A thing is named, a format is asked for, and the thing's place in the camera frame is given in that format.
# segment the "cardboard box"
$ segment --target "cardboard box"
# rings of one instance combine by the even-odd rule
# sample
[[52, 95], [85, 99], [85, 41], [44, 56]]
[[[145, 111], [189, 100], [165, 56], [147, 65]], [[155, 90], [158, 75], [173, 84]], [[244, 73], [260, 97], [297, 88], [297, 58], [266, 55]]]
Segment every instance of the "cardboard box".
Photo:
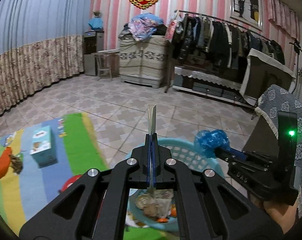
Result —
[[35, 130], [32, 135], [30, 155], [39, 166], [57, 161], [50, 126]]

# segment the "blue curtain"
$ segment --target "blue curtain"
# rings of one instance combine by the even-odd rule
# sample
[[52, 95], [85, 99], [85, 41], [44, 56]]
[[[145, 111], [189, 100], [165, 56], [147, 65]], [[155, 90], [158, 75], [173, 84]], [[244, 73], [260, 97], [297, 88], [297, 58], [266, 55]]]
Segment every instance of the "blue curtain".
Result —
[[83, 71], [91, 0], [1, 0], [0, 114], [42, 87]]

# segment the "blue rim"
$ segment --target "blue rim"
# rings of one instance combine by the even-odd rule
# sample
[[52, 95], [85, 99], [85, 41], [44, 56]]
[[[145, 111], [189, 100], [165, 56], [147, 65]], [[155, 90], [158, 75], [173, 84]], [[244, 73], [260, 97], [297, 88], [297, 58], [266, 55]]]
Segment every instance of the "blue rim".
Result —
[[[160, 145], [160, 146], [180, 147], [180, 148], [185, 148], [185, 149], [194, 151], [193, 143], [191, 143], [189, 141], [182, 140], [182, 139], [159, 138], [158, 139], [158, 145]], [[221, 169], [221, 166], [219, 165], [219, 163], [216, 159], [206, 159], [206, 161], [207, 161], [206, 166], [210, 166], [215, 172], [217, 172], [222, 178], [224, 178], [224, 174], [223, 174], [223, 171]], [[179, 231], [177, 218], [170, 218], [168, 223], [161, 224], [161, 223], [155, 222], [155, 221], [151, 220], [150, 218], [146, 217], [142, 213], [142, 211], [136, 207], [135, 198], [141, 192], [142, 192], [142, 190], [138, 190], [136, 193], [134, 193], [132, 196], [129, 197], [128, 210], [134, 215], [134, 217], [136, 219], [138, 219], [140, 222], [142, 222], [142, 223], [144, 223], [144, 224], [146, 224], [146, 225], [148, 225], [152, 228], [158, 229], [158, 230], [169, 231], [169, 232]]]

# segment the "picture frame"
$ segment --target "picture frame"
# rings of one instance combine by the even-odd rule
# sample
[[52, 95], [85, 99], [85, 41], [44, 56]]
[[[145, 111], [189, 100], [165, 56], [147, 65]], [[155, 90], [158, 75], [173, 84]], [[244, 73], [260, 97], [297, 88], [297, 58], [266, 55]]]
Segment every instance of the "picture frame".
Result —
[[230, 9], [230, 18], [246, 23], [258, 30], [262, 30], [262, 0], [231, 0]]

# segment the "colorful play mat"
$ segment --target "colorful play mat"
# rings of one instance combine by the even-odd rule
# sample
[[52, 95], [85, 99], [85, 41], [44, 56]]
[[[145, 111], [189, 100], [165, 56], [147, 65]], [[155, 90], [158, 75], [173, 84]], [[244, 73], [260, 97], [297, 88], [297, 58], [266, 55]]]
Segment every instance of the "colorful play mat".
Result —
[[[34, 150], [32, 138], [47, 126], [51, 128], [57, 161], [40, 168], [30, 155]], [[12, 149], [12, 155], [22, 155], [23, 169], [17, 175], [9, 167], [0, 179], [0, 215], [17, 235], [26, 221], [58, 196], [70, 178], [90, 168], [108, 169], [86, 113], [69, 114], [1, 137], [0, 156], [7, 146]], [[128, 216], [140, 228], [127, 226], [123, 239], [171, 239], [164, 232], [140, 225], [134, 217]]]

